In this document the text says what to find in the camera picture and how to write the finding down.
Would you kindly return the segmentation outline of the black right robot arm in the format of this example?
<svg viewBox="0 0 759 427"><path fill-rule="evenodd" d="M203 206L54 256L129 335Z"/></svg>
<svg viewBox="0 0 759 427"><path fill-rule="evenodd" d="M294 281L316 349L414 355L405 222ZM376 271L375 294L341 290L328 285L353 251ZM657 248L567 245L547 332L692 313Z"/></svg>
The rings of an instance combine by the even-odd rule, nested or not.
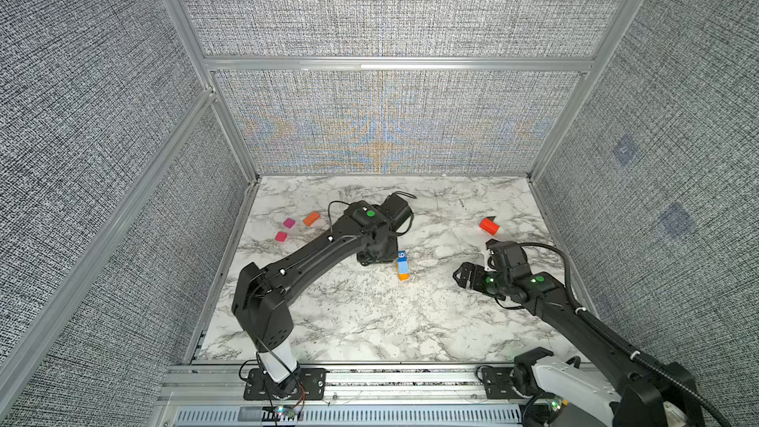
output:
<svg viewBox="0 0 759 427"><path fill-rule="evenodd" d="M593 316L569 285L532 272L523 254L492 255L487 266L462 264L457 284L501 302L513 300L547 322L602 374L595 379L535 348L516 357L512 385L526 397L562 397L604 426L702 426L705 399L681 365L668 366L640 351Z"/></svg>

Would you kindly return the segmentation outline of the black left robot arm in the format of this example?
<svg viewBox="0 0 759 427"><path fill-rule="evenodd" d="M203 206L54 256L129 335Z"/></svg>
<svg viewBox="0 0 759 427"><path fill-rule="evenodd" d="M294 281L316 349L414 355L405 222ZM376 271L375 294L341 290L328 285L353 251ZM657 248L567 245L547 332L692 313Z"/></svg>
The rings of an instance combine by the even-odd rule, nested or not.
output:
<svg viewBox="0 0 759 427"><path fill-rule="evenodd" d="M231 311L253 341L270 383L285 393L300 386L294 358L290 305L327 271L355 256L362 266L395 261L398 239L414 213L399 195L379 205L359 201L347 206L326 232L293 254L260 268L245 266L238 277Z"/></svg>

